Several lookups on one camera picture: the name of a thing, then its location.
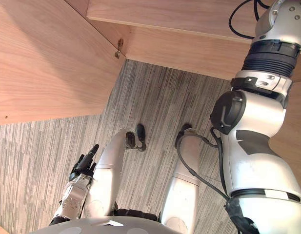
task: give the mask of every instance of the striped gray carpet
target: striped gray carpet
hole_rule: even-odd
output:
[[[0,225],[11,234],[47,226],[80,154],[98,143],[98,159],[119,128],[138,123],[148,148],[126,152],[117,202],[158,214],[177,159],[177,132],[190,122],[211,139],[209,115],[228,89],[222,79],[127,60],[103,114],[0,126]],[[220,188],[217,157],[202,145],[199,173]],[[236,233],[223,205],[200,186],[196,233]]]

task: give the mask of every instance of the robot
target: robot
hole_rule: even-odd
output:
[[[121,129],[92,164],[95,145],[73,167],[49,227],[34,234],[192,234],[197,214],[201,139],[218,148],[225,209],[243,234],[300,234],[301,189],[289,165],[268,145],[281,128],[290,79],[301,51],[301,0],[277,0],[256,25],[232,89],[210,120],[216,145],[190,125],[179,132],[179,159],[160,216],[119,209],[116,195],[125,150],[144,151],[145,130]],[[220,137],[214,133],[218,130]]]

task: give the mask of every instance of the black plastic cap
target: black plastic cap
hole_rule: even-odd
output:
[[[143,152],[146,150],[146,131],[144,125],[138,124],[135,128],[135,132],[139,141],[142,143],[142,146],[138,147],[138,150]]]
[[[134,133],[132,132],[127,132],[126,133],[126,148],[127,149],[134,149],[135,148],[135,136]]]
[[[241,91],[224,93],[215,103],[210,116],[213,127],[227,135],[241,119],[245,104]]]

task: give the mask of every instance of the wire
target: wire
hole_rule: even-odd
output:
[[[176,144],[176,150],[178,152],[178,156],[179,159],[181,160],[181,162],[183,163],[183,165],[185,166],[185,168],[189,171],[190,174],[192,174],[193,176],[195,176],[196,178],[198,178],[201,182],[203,182],[204,184],[206,184],[207,186],[209,186],[210,188],[212,188],[215,192],[217,192],[218,194],[220,194],[226,201],[229,200],[229,197],[227,195],[225,195],[221,190],[219,190],[217,187],[215,187],[213,184],[209,183],[208,181],[206,181],[205,179],[203,179],[200,175],[198,175],[192,168],[190,168],[188,166],[188,164],[185,162],[185,160],[183,159],[183,157],[181,156],[181,151],[180,151],[180,145],[181,145],[181,141],[182,139],[184,139],[185,137],[198,137],[200,139],[202,139],[205,143],[207,143],[208,145],[214,147],[214,148],[218,148],[219,145],[214,145],[212,143],[210,143],[210,141],[203,137],[200,136],[198,134],[185,134],[183,136],[181,136]]]
[[[239,37],[242,37],[242,38],[247,38],[247,39],[253,39],[254,37],[252,36],[247,36],[247,35],[244,35],[244,34],[241,34],[239,32],[237,32],[233,26],[232,26],[232,19],[233,19],[233,16],[234,14],[239,10],[239,8],[241,8],[243,5],[245,5],[247,2],[250,2],[252,0],[246,0],[244,2],[242,2],[241,4],[239,4],[239,6],[236,7],[236,9],[232,12],[232,14],[230,15],[229,17],[229,21],[228,21],[228,25],[229,25],[229,28],[230,30],[232,30],[233,33],[235,33],[237,36]]]
[[[210,129],[210,133],[213,136],[215,142],[218,145],[218,150],[219,150],[219,165],[220,165],[220,177],[221,177],[221,183],[222,183],[222,187],[224,189],[224,192],[227,195],[226,192],[226,185],[225,185],[225,179],[224,179],[224,173],[223,173],[223,145],[222,145],[222,141],[221,138],[218,138],[215,133],[214,133],[214,127],[212,127]]]
[[[268,6],[268,5],[265,5],[261,0],[258,0],[258,4],[259,4],[261,7],[265,8],[265,9],[268,9],[268,8],[269,8],[269,6]]]
[[[253,9],[254,9],[254,15],[256,17],[256,20],[259,20],[259,13],[258,13],[258,0],[253,0]]]

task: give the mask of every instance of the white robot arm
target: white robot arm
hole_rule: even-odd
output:
[[[243,234],[301,233],[301,189],[268,145],[282,126],[300,51],[301,1],[278,0],[259,19],[232,91],[211,114],[221,132],[226,210]]]

